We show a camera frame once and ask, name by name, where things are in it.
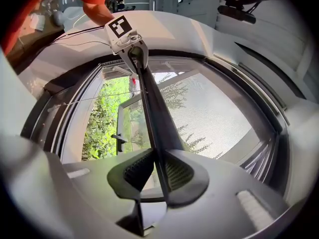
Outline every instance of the glass pane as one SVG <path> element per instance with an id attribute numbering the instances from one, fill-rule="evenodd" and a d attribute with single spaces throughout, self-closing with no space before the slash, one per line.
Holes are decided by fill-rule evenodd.
<path id="1" fill-rule="evenodd" d="M 100 159 L 116 155 L 119 104 L 132 96 L 132 80 L 121 77 L 106 80 L 96 99 L 85 132 L 82 160 Z"/>
<path id="2" fill-rule="evenodd" d="M 150 148 L 142 100 L 123 109 L 124 113 L 124 153 Z"/>
<path id="3" fill-rule="evenodd" d="M 150 68 L 157 84 L 176 77 L 179 74 L 196 69 L 197 62 L 189 58 L 151 57 Z"/>
<path id="4" fill-rule="evenodd" d="M 228 158 L 237 163 L 269 141 L 271 132 L 245 96 L 199 63 L 194 72 L 160 90 L 186 151 L 217 159 L 248 140 L 242 153 Z"/>

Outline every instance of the black door handle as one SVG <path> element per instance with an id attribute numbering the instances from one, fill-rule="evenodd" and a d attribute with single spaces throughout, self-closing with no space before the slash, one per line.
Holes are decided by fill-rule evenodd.
<path id="1" fill-rule="evenodd" d="M 128 142 L 128 141 L 126 141 L 122 136 L 121 136 L 121 134 L 113 134 L 113 135 L 111 135 L 111 138 L 114 138 L 114 139 L 116 139 L 116 145 L 117 145 L 117 150 L 118 150 L 118 152 L 123 152 L 122 151 L 122 144 L 123 143 L 126 143 L 126 142 Z"/>

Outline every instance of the foliage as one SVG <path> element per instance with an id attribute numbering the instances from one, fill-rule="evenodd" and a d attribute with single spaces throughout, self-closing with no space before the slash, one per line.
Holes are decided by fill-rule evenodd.
<path id="1" fill-rule="evenodd" d="M 128 91 L 128 77 L 111 79 L 104 83 L 89 118 L 82 160 L 116 155 L 116 141 L 111 138 L 111 135 L 116 134 L 117 131 L 118 106 L 129 99 L 131 94 L 114 94 Z"/>
<path id="2" fill-rule="evenodd" d="M 171 75 L 167 74 L 159 83 L 166 81 Z M 129 91 L 130 80 L 128 77 L 108 80 L 103 85 L 98 98 L 94 103 L 94 107 L 88 122 L 87 131 L 85 133 L 84 145 L 82 151 L 82 160 L 100 159 L 116 155 L 116 140 L 111 138 L 111 135 L 117 132 L 117 116 L 118 106 L 127 99 L 131 94 L 122 94 Z M 161 94 L 169 110 L 176 110 L 185 108 L 184 95 L 187 93 L 188 88 L 182 81 L 172 84 L 166 88 L 161 89 Z M 124 144 L 124 152 L 133 151 L 133 144 L 139 148 L 149 148 L 150 141 L 145 121 L 144 110 L 141 102 L 132 104 L 124 108 L 124 138 L 129 142 Z M 183 141 L 186 151 L 192 153 L 200 153 L 207 149 L 209 145 L 197 149 L 197 145 L 204 141 L 205 138 L 190 141 L 193 133 L 188 135 L 183 132 L 188 125 L 183 125 L 177 128 L 177 131 Z"/>
<path id="3" fill-rule="evenodd" d="M 159 83 L 166 81 L 170 78 L 170 74 L 167 74 L 165 77 L 163 77 Z M 187 93 L 188 88 L 186 86 L 183 86 L 183 82 L 177 82 L 175 84 L 169 85 L 166 88 L 161 89 L 161 94 L 165 100 L 165 103 L 170 110 L 175 110 L 179 108 L 185 108 L 183 101 L 186 101 L 186 98 L 184 97 L 185 93 Z M 138 109 L 134 111 L 134 114 L 131 114 L 131 120 L 132 121 L 138 121 L 139 122 L 139 129 L 135 131 L 134 135 L 132 136 L 132 142 L 138 145 L 141 149 L 142 148 L 149 148 L 149 137 L 148 137 L 148 131 L 146 126 L 146 121 L 144 117 L 144 111 L 143 107 L 139 106 Z M 185 133 L 183 130 L 187 128 L 188 125 L 183 125 L 181 127 L 177 128 L 177 132 L 179 133 L 179 136 L 182 138 L 182 142 L 184 145 L 184 148 L 188 152 L 192 153 L 201 153 L 202 151 L 206 150 L 209 145 L 205 145 L 200 149 L 197 149 L 197 145 L 205 140 L 205 137 L 201 137 L 197 140 L 191 141 L 190 138 L 193 136 L 193 133 L 188 135 L 185 140 L 183 140 L 183 136 L 185 136 Z"/>

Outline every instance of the wire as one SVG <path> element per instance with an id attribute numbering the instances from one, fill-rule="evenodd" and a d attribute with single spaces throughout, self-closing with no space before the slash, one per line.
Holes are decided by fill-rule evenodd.
<path id="1" fill-rule="evenodd" d="M 96 26 L 96 27 L 84 29 L 84 30 L 81 30 L 81 31 L 77 31 L 77 32 L 74 32 L 74 33 L 65 34 L 65 35 L 63 35 L 63 36 L 61 36 L 61 37 L 55 39 L 53 42 L 49 43 L 48 45 L 46 45 L 46 46 L 42 47 L 41 49 L 39 49 L 39 50 L 36 52 L 35 56 L 38 56 L 45 48 L 47 48 L 47 47 L 49 47 L 49 46 L 55 44 L 55 43 L 56 43 L 57 41 L 59 41 L 59 40 L 69 39 L 69 38 L 74 37 L 74 36 L 76 36 L 76 35 L 84 34 L 84 33 L 88 33 L 88 32 L 92 32 L 92 31 L 95 31 L 95 30 L 98 30 L 98 29 L 102 29 L 102 28 L 104 28 L 104 26 Z M 72 45 L 81 45 L 81 44 L 65 44 L 65 45 L 71 45 L 71 46 L 72 46 Z"/>
<path id="2" fill-rule="evenodd" d="M 65 34 L 65 35 L 60 36 L 59 38 L 55 39 L 53 42 L 56 42 L 56 41 L 58 41 L 60 39 L 64 39 L 64 37 L 69 36 L 69 35 L 75 36 L 75 35 L 78 35 L 78 34 L 82 34 L 82 33 L 86 33 L 86 32 L 92 32 L 92 31 L 95 31 L 95 30 L 98 30 L 98 29 L 102 29 L 102 28 L 104 28 L 104 26 L 96 26 L 96 27 L 83 29 L 83 30 L 80 30 L 80 31 L 77 31 L 77 32 L 73 32 L 73 33 L 70 33 L 70 34 Z"/>
<path id="3" fill-rule="evenodd" d="M 61 106 L 68 106 L 68 105 L 72 105 L 72 104 L 76 104 L 76 103 L 79 103 L 79 102 L 82 102 L 82 101 L 86 101 L 86 100 L 93 100 L 93 99 L 98 99 L 98 98 L 103 98 L 103 97 L 111 97 L 111 96 L 118 96 L 118 95 L 123 95 L 123 94 L 130 94 L 132 92 L 141 92 L 141 90 L 135 90 L 135 91 L 130 91 L 130 92 L 124 92 L 124 93 L 119 93 L 119 94 L 113 94 L 113 95 L 105 95 L 105 96 L 99 96 L 99 97 L 95 97 L 95 98 L 87 98 L 87 99 L 82 99 L 82 100 L 79 100 L 79 101 L 75 101 L 75 102 L 71 102 L 71 103 L 62 103 L 62 104 L 59 104 L 57 106 L 53 106 L 51 108 L 49 108 L 47 111 L 48 113 L 57 109 L 57 108 L 60 108 Z"/>
<path id="4" fill-rule="evenodd" d="M 69 39 L 69 38 L 71 38 L 71 37 L 74 37 L 74 36 L 77 36 L 77 35 L 80 35 L 80 34 L 85 34 L 85 33 L 93 32 L 93 31 L 96 31 L 96 30 L 97 30 L 97 29 L 90 30 L 90 31 L 86 31 L 86 32 L 82 32 L 82 33 L 72 34 L 71 36 L 64 35 L 64 36 L 66 36 L 65 38 L 63 38 L 64 36 L 62 36 L 61 38 L 58 38 L 58 39 L 54 40 L 52 43 L 57 42 L 57 41 L 59 41 L 59 40 Z"/>
<path id="5" fill-rule="evenodd" d="M 63 44 L 63 45 L 68 45 L 68 46 L 78 46 L 78 45 L 91 43 L 91 42 L 99 42 L 99 43 L 102 43 L 102 44 L 105 44 L 105 45 L 109 46 L 109 44 L 107 44 L 105 42 L 100 42 L 100 41 L 89 41 L 89 42 L 83 42 L 83 43 L 79 43 L 79 44 L 68 44 L 68 43 L 63 43 L 63 42 L 54 42 L 51 45 L 53 45 L 53 44 Z"/>

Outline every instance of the green tree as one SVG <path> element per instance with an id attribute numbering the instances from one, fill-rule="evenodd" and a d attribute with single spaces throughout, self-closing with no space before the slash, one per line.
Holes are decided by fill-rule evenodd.
<path id="1" fill-rule="evenodd" d="M 165 75 L 160 81 L 159 84 L 166 81 L 171 77 L 171 74 Z M 186 101 L 184 94 L 188 91 L 187 86 L 183 85 L 183 82 L 176 82 L 172 85 L 167 86 L 160 90 L 165 103 L 169 109 L 175 110 L 182 108 L 184 106 L 184 101 Z"/>
<path id="2" fill-rule="evenodd" d="M 187 128 L 188 125 L 183 125 L 183 126 L 180 126 L 177 128 L 177 132 L 179 133 L 179 136 L 182 138 L 185 133 L 183 132 L 184 129 Z M 188 152 L 192 152 L 192 153 L 195 153 L 195 154 L 199 154 L 201 153 L 202 151 L 206 150 L 210 144 L 206 144 L 205 146 L 203 146 L 202 148 L 199 148 L 197 149 L 197 145 L 201 142 L 201 141 L 204 141 L 206 138 L 205 137 L 201 137 L 199 139 L 196 139 L 194 141 L 189 141 L 190 138 L 193 136 L 194 133 L 191 133 L 187 136 L 187 138 L 185 140 L 182 139 L 183 141 L 183 146 L 184 146 L 184 149 L 185 151 L 188 151 Z"/>
<path id="3" fill-rule="evenodd" d="M 116 155 L 116 141 L 111 135 L 117 131 L 119 104 L 130 98 L 129 78 L 108 80 L 96 99 L 85 132 L 82 160 L 99 159 Z"/>

